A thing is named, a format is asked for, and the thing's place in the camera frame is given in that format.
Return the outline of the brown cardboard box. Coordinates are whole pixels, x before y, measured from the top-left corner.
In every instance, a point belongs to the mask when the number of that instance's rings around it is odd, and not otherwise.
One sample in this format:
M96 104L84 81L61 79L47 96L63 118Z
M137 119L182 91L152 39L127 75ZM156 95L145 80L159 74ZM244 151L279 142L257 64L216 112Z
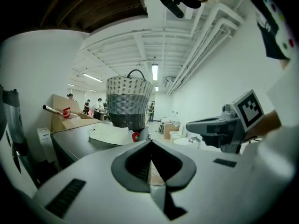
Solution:
M170 140L171 134L170 132L174 132L175 135L179 134L180 125L172 124L172 123L165 123L164 124L164 139Z

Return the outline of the strip ceiling lamp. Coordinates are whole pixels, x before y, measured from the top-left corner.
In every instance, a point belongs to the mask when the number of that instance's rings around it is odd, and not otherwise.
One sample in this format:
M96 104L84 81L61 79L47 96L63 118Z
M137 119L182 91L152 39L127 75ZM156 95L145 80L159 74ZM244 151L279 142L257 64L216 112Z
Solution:
M93 77L93 76L88 75L88 74L86 74L86 73L83 73L83 76L88 77L88 78L90 78L90 79L92 79L92 80L95 80L95 81L97 81L97 82L103 82L101 79L96 78L96 77Z

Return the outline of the dark washing machine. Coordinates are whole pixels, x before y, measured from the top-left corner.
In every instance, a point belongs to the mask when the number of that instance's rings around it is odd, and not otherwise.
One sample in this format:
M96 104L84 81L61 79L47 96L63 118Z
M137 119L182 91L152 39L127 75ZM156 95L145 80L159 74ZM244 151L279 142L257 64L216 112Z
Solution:
M92 129L94 125L77 127L51 134L53 146L62 170L67 169L81 159L92 161L95 158L99 158L100 160L96 161L96 165L103 164L106 161L112 162L120 154L150 140L148 127L136 131L140 134L137 142L123 146L93 140L89 138L88 130Z

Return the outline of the white toilet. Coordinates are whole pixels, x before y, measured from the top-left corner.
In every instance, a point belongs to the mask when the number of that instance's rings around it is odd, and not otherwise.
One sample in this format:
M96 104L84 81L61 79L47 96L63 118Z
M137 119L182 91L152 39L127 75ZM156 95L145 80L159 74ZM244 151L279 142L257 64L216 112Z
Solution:
M181 124L178 131L170 131L171 143L173 144L175 140L186 137L185 124Z

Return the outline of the white crumpled cloth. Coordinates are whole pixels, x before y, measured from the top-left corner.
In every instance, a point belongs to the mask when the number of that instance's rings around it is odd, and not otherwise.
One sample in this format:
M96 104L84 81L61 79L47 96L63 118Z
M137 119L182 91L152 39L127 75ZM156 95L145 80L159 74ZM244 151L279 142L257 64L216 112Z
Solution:
M114 127L112 125L97 123L88 130L89 138L108 144L127 145L133 143L133 131L126 128Z

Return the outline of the white box with blue label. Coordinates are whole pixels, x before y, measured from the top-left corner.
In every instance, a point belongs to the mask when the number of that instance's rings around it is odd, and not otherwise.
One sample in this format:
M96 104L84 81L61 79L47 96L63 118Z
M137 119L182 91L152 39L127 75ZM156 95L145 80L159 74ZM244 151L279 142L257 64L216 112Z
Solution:
M55 162L57 160L57 156L53 147L50 130L45 127L37 128L37 134L40 144L44 150L46 160L48 163Z

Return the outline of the white ceiling pipes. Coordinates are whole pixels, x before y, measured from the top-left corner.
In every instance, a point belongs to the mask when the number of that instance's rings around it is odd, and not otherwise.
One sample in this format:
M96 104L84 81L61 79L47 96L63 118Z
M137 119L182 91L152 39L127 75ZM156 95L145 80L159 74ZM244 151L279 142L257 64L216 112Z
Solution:
M182 81L182 79L185 77L185 75L188 73L188 71L191 70L197 59L201 56L201 54L204 52L204 50L208 47L212 39L216 36L217 32L220 30L222 25L226 25L227 27L237 30L238 26L232 22L231 20L227 18L220 18L216 24L213 26L212 31L209 31L217 13L219 11L222 11L226 13L229 17L233 18L240 24L244 23L244 19L235 11L233 11L231 8L227 7L226 5L222 3L217 3L211 10L206 22L204 23L201 33L199 37L197 38L190 54L185 60L185 63L183 64L182 69L180 70L179 74L175 78L174 82L169 87L169 90L167 92L168 95L171 94L172 91L177 87L177 85Z

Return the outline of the metal tube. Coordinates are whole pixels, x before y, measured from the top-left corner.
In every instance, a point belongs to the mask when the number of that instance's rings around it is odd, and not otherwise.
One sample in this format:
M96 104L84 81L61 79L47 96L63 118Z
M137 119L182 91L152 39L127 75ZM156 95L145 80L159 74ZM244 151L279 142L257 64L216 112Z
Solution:
M51 108L47 105L43 105L43 109L50 112L50 113L56 114L58 116L63 116L63 114L61 112L59 112L59 111L57 111L57 110L55 110L55 109L53 109L53 108Z

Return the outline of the person's black top with star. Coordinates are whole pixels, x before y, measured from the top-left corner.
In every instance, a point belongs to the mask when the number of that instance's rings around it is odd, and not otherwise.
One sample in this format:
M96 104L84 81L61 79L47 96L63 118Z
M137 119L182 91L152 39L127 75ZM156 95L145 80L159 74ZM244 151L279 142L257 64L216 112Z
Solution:
M266 56L292 59L299 51L299 0L250 0L256 13Z

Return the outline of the person's right forearm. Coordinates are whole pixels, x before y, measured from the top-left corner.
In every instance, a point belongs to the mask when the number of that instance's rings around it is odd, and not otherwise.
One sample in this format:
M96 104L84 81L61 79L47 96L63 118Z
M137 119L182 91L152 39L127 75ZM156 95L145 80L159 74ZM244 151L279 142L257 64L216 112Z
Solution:
M264 137L267 133L281 127L281 122L275 110L266 114L255 126L248 130L244 142L254 138Z

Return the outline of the large open cardboard box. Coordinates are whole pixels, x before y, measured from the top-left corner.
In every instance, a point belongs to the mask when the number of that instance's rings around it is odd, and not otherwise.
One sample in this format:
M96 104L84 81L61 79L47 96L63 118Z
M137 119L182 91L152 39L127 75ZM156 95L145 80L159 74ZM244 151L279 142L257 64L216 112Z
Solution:
M97 124L100 121L94 119L88 115L81 112L78 102L72 101L68 98L61 97L59 95L52 95L52 106L56 111L63 113L64 110L68 110L70 116L75 114L71 119L65 119L57 114L52 114L51 118L51 131L58 132L62 130L73 129L77 127L87 126Z

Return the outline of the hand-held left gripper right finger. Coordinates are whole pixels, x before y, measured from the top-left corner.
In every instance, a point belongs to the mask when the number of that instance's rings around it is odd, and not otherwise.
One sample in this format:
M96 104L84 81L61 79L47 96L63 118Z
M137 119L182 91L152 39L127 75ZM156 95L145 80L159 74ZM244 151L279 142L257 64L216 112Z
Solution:
M151 212L151 224L252 224L257 219L253 194L246 192L257 144L249 144L241 155L160 144L190 158L196 173L188 185L171 193L177 207L186 211L170 220L161 210Z

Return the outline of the two-tone woven basket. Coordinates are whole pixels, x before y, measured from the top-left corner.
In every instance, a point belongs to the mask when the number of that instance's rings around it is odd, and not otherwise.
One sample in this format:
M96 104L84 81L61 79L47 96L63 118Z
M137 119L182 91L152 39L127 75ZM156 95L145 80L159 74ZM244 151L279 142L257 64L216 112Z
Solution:
M145 128L145 115L153 85L138 70L107 79L107 109L115 127L134 132Z

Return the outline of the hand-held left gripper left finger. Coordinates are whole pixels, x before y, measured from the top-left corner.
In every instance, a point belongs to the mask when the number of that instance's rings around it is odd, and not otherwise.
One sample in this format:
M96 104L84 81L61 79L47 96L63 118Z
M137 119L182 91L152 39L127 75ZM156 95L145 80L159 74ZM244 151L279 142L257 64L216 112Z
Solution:
M111 172L113 160L142 143L118 146L87 155L50 178L34 195L46 207L72 180L85 185L62 220L66 224L172 224L150 193L131 192Z

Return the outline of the tall white and black appliance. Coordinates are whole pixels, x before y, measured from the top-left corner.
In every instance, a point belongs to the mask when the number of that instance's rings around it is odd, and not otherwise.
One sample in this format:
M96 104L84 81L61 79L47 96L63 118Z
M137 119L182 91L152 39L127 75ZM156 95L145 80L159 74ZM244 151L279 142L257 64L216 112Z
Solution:
M6 122L4 133L0 138L0 166L3 168L12 186L33 198L37 187L14 151L14 144Z

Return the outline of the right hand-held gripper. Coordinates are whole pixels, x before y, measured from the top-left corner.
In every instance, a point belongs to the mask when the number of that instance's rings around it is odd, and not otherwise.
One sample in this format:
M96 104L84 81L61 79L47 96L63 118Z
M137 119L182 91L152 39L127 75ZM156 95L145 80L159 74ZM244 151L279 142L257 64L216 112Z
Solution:
M222 106L221 115L186 124L187 131L202 135L207 146L223 153L239 153L247 132L264 117L263 109L253 90L231 104Z

